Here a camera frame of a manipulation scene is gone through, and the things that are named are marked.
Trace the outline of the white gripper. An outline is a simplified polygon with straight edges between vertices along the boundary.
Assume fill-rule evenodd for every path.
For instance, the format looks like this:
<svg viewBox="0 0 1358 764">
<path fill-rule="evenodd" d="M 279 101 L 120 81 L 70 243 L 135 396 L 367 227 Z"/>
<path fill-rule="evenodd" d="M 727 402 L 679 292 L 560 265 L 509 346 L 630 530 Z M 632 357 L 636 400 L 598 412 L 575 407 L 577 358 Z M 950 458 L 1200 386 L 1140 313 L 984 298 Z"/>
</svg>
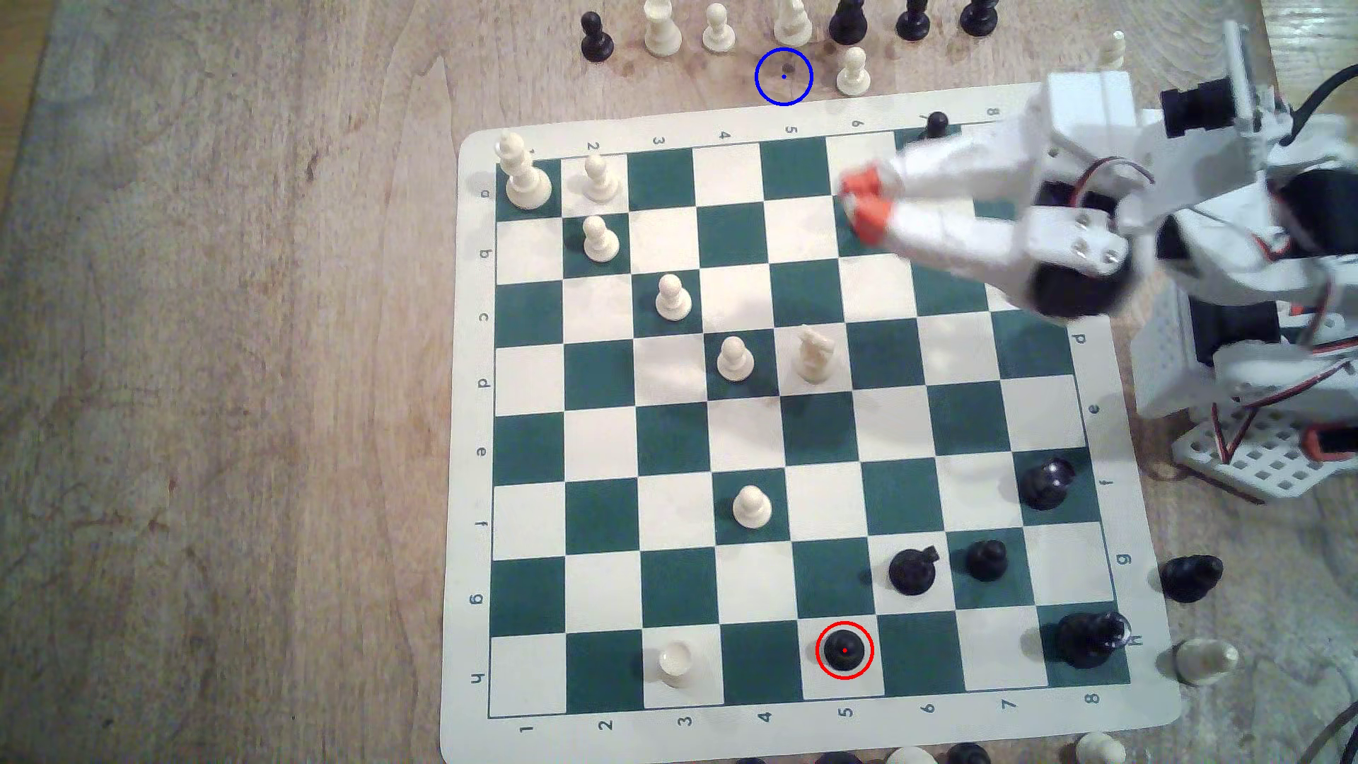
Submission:
<svg viewBox="0 0 1358 764">
<path fill-rule="evenodd" d="M 906 144 L 841 176 L 866 246 L 991 286 L 1027 286 L 1051 320 L 1109 316 L 1150 267 L 1149 140 L 1122 72 L 1050 75 L 1033 118 Z M 1017 220 L 880 199 L 1009 199 Z"/>
</svg>

